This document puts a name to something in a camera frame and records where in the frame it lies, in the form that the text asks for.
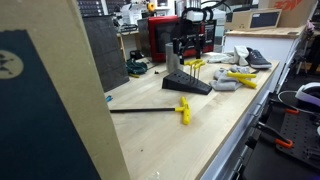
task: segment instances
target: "black metal rod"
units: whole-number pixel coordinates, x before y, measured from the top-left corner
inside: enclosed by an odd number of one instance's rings
[[[111,113],[156,112],[156,111],[175,111],[175,108],[113,109],[113,110],[110,110]]]

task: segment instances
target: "workbench surface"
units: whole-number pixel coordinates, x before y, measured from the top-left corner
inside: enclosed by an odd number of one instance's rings
[[[162,79],[168,73],[161,64],[106,92],[106,96],[113,97],[109,109],[174,108],[180,106],[181,96],[186,97],[191,109],[189,125],[182,124],[179,112],[111,114],[131,179],[200,178],[270,79],[278,65],[277,61],[271,62],[271,69],[260,71],[252,79],[258,84],[256,89],[242,86],[235,92],[212,90],[208,95],[162,89]],[[230,66],[206,64],[201,68],[200,80],[208,83],[215,70]],[[185,66],[184,71],[190,72],[189,67]]]
[[[301,35],[305,30],[305,25],[297,28],[273,28],[256,31],[228,31],[226,36],[242,36],[242,37],[264,37],[264,38],[288,38],[295,39]]]

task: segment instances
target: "black triangular block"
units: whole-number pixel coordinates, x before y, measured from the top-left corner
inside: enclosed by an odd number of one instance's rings
[[[212,87],[178,69],[163,78],[162,89],[208,95]]]

